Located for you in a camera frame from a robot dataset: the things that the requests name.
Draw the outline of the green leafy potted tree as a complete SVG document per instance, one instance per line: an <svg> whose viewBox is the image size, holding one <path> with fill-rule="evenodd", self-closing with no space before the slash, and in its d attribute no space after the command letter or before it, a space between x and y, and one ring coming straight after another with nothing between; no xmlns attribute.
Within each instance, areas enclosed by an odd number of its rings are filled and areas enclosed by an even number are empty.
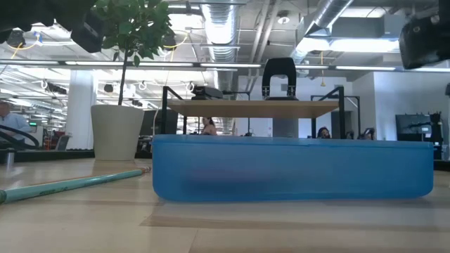
<svg viewBox="0 0 450 253"><path fill-rule="evenodd" d="M104 22L103 49L113 49L113 60L122 57L118 104L124 98L126 71L143 58L154 59L163 39L172 33L169 3L165 0L98 0L91 8Z"/></svg>

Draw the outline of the teal pencil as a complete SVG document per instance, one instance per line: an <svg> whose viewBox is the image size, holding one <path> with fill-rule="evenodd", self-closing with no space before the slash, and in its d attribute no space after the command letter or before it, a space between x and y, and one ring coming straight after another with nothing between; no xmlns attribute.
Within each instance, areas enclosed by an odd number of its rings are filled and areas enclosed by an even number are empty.
<svg viewBox="0 0 450 253"><path fill-rule="evenodd" d="M100 176L83 177L78 179L70 179L65 181L56 181L52 183L43 183L34 186L25 186L21 188L12 188L7 190L0 190L0 205L18 200L26 200L34 197L44 195L51 195L55 193L65 192L78 188L85 188L112 181L119 181L136 176L142 176L151 171L150 167L135 169L131 171L124 171L116 174L106 174Z"/></svg>

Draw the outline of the blue translucent plastic box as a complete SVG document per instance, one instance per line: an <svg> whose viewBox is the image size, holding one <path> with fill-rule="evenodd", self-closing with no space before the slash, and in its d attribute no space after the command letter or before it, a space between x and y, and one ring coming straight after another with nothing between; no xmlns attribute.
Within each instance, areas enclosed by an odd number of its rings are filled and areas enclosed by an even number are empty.
<svg viewBox="0 0 450 253"><path fill-rule="evenodd" d="M153 189L174 202L413 199L434 183L425 142L158 135Z"/></svg>

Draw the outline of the large silver ventilation duct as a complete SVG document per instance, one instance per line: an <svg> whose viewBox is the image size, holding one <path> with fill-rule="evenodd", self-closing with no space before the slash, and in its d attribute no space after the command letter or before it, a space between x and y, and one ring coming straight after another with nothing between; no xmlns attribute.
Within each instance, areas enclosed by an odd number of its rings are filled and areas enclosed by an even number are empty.
<svg viewBox="0 0 450 253"><path fill-rule="evenodd" d="M330 38L332 26L354 0L320 0L317 9L300 19L296 31L296 47L290 57L299 65L311 51L307 48L309 39Z"/></svg>

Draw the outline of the white round pillar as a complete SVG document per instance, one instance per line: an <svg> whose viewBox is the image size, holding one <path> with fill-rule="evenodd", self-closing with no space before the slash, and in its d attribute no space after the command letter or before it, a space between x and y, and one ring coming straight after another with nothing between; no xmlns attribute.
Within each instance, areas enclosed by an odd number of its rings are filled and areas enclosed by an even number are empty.
<svg viewBox="0 0 450 253"><path fill-rule="evenodd" d="M67 100L65 133L67 149L90 150L94 146L91 106L96 104L98 80L93 71L72 70Z"/></svg>

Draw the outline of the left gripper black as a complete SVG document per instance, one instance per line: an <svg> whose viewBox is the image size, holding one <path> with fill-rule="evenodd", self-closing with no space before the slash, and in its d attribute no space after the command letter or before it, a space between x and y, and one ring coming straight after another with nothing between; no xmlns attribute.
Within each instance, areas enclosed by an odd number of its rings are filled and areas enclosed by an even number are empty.
<svg viewBox="0 0 450 253"><path fill-rule="evenodd" d="M97 0L0 0L0 32L31 30L56 22L72 31L71 39L88 53L101 52L103 21L92 11Z"/></svg>

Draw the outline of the black monitor on stand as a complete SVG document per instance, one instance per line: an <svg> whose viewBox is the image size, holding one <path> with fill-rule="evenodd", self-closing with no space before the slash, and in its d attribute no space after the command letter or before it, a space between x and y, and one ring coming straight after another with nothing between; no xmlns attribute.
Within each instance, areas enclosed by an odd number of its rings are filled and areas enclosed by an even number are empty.
<svg viewBox="0 0 450 253"><path fill-rule="evenodd" d="M396 115L395 119L398 141L430 142L434 148L434 159L442 159L444 137L441 112Z"/></svg>

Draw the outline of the black metal shelf frame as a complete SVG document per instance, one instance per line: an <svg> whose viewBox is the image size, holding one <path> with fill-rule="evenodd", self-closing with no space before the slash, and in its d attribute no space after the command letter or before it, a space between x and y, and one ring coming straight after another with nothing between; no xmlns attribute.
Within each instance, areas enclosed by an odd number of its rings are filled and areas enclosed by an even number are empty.
<svg viewBox="0 0 450 253"><path fill-rule="evenodd" d="M339 123L340 123L340 138L344 139L346 130L345 130L345 99L351 98L350 96L346 96L344 92L344 88L342 86L339 86L332 91L328 92L327 94L320 96L320 95L313 95L310 97L309 100L305 101L335 101L338 102L338 109L335 109L339 113ZM162 105L161 105L161 120L160 120L160 133L165 134L166 128L167 128L167 111L170 109L167 105L167 102L169 100L184 100L181 98L179 94L177 94L173 89L169 88L168 86L165 86L162 90ZM186 127L187 127L187 116L184 116L184 122L183 122L183 128L182 133L186 133ZM311 118L311 137L316 138L317 130L316 130L316 119L317 118Z"/></svg>

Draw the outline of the silver spiral ventilation duct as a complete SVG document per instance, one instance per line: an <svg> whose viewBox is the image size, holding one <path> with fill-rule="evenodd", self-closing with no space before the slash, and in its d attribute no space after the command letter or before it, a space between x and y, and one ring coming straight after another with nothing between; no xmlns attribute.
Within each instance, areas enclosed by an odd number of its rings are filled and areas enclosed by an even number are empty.
<svg viewBox="0 0 450 253"><path fill-rule="evenodd" d="M238 49L238 11L235 4L202 4L200 6L205 19L205 34L210 61L213 63L235 63Z"/></svg>

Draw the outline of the wooden shelf board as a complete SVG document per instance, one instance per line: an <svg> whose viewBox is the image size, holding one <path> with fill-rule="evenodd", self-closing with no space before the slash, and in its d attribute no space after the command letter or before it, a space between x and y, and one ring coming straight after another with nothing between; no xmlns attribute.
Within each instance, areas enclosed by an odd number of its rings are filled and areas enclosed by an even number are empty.
<svg viewBox="0 0 450 253"><path fill-rule="evenodd" d="M317 118L338 109L335 101L169 100L170 109L187 117Z"/></svg>

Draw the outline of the white plant pot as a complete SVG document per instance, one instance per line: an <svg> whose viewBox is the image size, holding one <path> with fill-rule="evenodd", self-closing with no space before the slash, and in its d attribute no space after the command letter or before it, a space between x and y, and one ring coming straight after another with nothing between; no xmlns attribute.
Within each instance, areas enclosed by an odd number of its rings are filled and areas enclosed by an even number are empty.
<svg viewBox="0 0 450 253"><path fill-rule="evenodd" d="M144 111L134 107L92 105L91 123L96 160L133 160L143 117Z"/></svg>

